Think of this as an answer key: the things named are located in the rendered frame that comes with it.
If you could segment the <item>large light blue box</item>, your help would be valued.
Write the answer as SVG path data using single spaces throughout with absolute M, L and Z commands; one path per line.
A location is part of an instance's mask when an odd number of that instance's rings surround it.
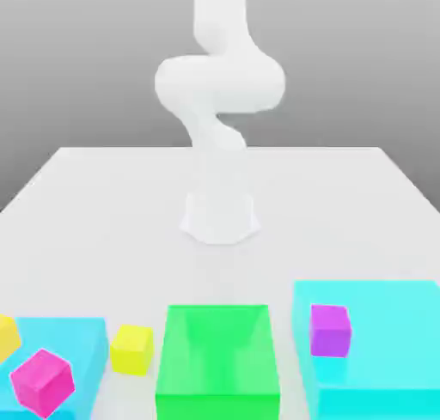
M 108 359 L 103 318 L 19 317 L 21 346 L 0 364 L 0 420 L 91 420 Z M 47 419 L 22 406 L 9 375 L 38 350 L 45 349 L 71 365 L 76 390 Z

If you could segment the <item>small orange-yellow cube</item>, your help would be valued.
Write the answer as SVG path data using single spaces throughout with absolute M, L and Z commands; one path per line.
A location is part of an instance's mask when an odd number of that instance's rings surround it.
M 0 364 L 21 346 L 21 337 L 15 319 L 0 314 Z

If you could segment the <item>small purple cube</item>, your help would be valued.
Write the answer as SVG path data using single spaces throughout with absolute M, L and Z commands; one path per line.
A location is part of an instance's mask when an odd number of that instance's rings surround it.
M 310 310 L 309 344 L 311 355 L 347 357 L 352 335 L 347 307 L 312 304 Z

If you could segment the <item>small yellow cube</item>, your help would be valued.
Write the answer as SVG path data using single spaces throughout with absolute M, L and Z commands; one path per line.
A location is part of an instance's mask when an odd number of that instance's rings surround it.
M 112 370 L 120 374 L 147 375 L 154 354 L 153 330 L 123 324 L 110 344 Z

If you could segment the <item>large green box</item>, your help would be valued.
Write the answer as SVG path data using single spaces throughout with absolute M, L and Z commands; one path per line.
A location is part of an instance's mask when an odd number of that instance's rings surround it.
M 280 399 L 266 305 L 168 307 L 156 420 L 279 420 Z

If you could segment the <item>large cyan box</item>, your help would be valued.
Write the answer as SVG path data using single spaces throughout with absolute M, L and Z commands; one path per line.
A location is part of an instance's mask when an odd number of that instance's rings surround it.
M 346 358 L 312 356 L 314 304 L 345 306 Z M 440 285 L 299 280 L 292 332 L 309 420 L 440 420 Z

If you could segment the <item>small pink cube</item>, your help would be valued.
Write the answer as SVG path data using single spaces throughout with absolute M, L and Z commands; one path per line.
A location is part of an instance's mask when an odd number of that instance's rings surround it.
M 45 349 L 28 358 L 9 378 L 18 402 L 44 419 L 76 390 L 70 363 Z

